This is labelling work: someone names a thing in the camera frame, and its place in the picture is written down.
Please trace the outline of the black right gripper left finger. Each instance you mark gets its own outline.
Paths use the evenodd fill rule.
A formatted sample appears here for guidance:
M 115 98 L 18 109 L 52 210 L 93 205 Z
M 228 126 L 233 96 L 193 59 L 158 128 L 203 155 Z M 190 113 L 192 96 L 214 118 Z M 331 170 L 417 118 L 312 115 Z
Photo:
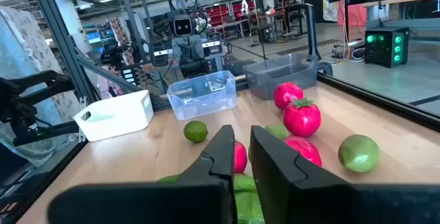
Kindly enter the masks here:
M 49 224 L 235 224 L 234 131 L 222 126 L 173 182 L 88 184 L 54 197 Z

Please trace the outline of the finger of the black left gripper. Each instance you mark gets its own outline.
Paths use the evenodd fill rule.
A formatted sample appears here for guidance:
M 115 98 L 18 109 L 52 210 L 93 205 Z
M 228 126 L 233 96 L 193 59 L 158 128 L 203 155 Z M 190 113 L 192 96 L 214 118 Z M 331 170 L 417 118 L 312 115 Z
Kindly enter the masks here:
M 195 74 L 194 62 L 180 61 L 179 69 L 184 78 L 190 78 Z
M 202 76 L 212 73 L 212 64 L 210 60 L 197 60 L 195 76 Z

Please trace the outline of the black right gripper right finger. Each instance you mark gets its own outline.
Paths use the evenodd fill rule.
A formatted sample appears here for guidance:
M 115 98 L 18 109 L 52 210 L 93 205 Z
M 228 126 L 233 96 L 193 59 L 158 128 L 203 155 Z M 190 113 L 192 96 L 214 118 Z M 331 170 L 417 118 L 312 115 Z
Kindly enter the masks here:
M 250 151 L 266 224 L 440 224 L 440 185 L 352 184 L 257 125 Z

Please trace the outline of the red toy tomato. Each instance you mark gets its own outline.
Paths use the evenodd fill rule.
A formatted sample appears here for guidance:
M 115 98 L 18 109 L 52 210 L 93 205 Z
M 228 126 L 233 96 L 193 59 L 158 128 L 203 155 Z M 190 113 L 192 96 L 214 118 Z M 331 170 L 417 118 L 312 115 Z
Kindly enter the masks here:
M 283 141 L 288 146 L 298 151 L 305 159 L 317 166 L 322 166 L 322 160 L 317 147 L 307 139 L 303 137 L 289 136 L 284 138 Z
M 321 125 L 320 109 L 312 100 L 294 100 L 282 112 L 286 129 L 295 136 L 310 137 Z
M 292 82 L 284 82 L 275 88 L 273 101 L 278 109 L 283 110 L 294 100 L 302 99 L 303 96 L 303 90 L 298 85 Z
M 241 142 L 234 143 L 234 172 L 242 174 L 247 166 L 248 158 L 245 146 Z

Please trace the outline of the clear plastic bin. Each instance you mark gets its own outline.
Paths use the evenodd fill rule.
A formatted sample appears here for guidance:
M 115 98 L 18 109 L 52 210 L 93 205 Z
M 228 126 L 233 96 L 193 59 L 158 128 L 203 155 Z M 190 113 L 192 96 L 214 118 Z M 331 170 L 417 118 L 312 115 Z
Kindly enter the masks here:
M 178 120 L 189 120 L 237 105 L 236 80 L 229 71 L 173 83 L 166 95 Z

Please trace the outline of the red storage rack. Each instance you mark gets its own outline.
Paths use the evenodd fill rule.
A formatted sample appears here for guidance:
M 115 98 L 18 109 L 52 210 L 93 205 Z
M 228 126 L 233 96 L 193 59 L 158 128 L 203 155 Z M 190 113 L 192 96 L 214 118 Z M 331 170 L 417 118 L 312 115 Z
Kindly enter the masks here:
M 244 2 L 247 3 L 248 12 L 255 10 L 253 0 L 234 0 L 223 1 L 221 3 L 214 3 L 205 5 L 203 9 L 209 19 L 210 30 L 213 31 L 215 27 L 225 25 L 226 23 L 234 23 L 240 21 L 243 29 L 249 28 L 248 16 L 242 11 Z

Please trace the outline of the grey plastic bin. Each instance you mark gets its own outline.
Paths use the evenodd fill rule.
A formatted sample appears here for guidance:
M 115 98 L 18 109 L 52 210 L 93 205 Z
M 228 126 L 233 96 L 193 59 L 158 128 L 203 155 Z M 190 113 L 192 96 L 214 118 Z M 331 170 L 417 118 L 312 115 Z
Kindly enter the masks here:
M 316 56 L 287 54 L 275 59 L 247 65 L 243 68 L 252 94 L 262 100 L 271 100 L 275 88 L 292 82 L 301 89 L 313 87 L 317 81 Z

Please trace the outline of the white plastic basket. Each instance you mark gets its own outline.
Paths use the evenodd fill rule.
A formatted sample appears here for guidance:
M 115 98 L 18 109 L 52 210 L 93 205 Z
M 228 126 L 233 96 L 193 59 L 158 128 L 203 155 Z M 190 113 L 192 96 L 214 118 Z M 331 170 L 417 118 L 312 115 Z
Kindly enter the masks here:
M 147 90 L 94 102 L 74 116 L 90 142 L 140 131 L 152 118 L 153 107 Z

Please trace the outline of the floral patterned sheet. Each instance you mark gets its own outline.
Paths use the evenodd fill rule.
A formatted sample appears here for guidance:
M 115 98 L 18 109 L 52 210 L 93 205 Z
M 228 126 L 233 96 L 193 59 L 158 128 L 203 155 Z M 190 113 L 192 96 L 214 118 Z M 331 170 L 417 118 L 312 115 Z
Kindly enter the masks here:
M 62 72 L 33 15 L 0 7 L 0 77 L 16 79 L 45 70 Z M 60 124 L 72 121 L 80 105 L 74 92 L 68 91 L 39 102 L 36 108 L 39 119 Z M 71 135 L 61 135 L 15 147 L 14 138 L 11 126 L 0 122 L 0 143 L 36 168 L 73 141 Z

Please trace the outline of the black computer green fans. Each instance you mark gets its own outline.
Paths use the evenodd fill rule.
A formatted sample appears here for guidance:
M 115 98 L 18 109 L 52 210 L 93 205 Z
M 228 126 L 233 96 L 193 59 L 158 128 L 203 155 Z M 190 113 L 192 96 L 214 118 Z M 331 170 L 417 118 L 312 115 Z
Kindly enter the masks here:
M 408 27 L 377 27 L 365 31 L 364 62 L 392 68 L 408 62 Z

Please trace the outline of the black upright post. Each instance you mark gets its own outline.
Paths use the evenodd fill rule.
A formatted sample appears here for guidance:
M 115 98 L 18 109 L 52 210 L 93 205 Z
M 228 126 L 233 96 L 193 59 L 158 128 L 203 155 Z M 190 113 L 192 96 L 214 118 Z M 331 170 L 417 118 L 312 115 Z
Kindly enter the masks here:
M 309 55 L 315 56 L 318 60 L 321 60 L 321 55 L 317 49 L 317 38 L 316 38 L 316 20 L 314 6 L 306 3 L 306 13 L 307 13 L 307 34 L 308 34 L 308 45 L 309 45 Z

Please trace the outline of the metal frame post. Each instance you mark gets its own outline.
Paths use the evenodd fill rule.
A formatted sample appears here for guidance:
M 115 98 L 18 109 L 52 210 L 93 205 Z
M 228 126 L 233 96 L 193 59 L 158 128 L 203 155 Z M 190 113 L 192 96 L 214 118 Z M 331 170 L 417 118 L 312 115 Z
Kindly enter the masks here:
M 60 53 L 67 64 L 67 69 L 72 77 L 75 88 L 80 97 L 87 97 L 91 102 L 98 100 L 94 88 L 91 85 L 84 68 L 104 76 L 108 80 L 117 83 L 129 92 L 141 91 L 139 87 L 128 83 L 127 81 L 117 77 L 101 67 L 94 65 L 93 62 L 80 58 L 76 53 L 74 43 L 67 30 L 64 19 L 56 4 L 55 0 L 37 0 L 43 15 L 46 18 L 49 28 L 52 32 L 54 40 L 58 45 Z

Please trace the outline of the black mechanical bracket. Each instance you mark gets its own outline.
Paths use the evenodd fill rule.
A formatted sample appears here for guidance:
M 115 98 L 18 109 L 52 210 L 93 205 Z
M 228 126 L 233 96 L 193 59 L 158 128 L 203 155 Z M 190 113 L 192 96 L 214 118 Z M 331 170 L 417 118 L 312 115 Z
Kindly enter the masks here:
M 10 80 L 0 77 L 0 122 L 10 124 L 16 135 L 13 145 L 77 133 L 79 127 L 74 121 L 51 125 L 37 118 L 35 107 L 39 102 L 73 89 L 70 77 L 53 70 Z

